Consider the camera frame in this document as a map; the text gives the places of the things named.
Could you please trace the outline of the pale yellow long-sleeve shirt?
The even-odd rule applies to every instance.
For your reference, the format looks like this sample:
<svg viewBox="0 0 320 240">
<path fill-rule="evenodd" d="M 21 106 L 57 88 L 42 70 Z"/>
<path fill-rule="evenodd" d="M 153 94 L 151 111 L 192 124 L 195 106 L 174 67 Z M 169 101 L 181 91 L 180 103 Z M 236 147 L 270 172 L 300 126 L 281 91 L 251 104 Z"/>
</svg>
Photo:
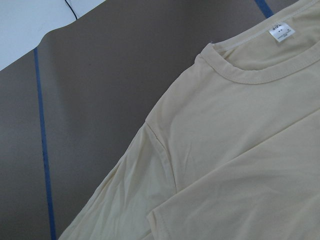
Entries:
<svg viewBox="0 0 320 240">
<path fill-rule="evenodd" d="M 317 240 L 320 3 L 209 43 L 63 240 Z"/>
</svg>

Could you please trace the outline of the brown gridded table mat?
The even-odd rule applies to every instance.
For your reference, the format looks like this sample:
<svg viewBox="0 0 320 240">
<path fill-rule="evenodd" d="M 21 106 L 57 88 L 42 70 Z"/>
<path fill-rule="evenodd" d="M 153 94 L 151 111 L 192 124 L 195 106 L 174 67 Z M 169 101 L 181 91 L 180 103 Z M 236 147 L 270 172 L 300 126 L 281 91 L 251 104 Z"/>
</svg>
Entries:
<svg viewBox="0 0 320 240">
<path fill-rule="evenodd" d="M 208 43 L 290 0 L 107 0 L 0 72 L 0 237 L 56 240 Z"/>
</svg>

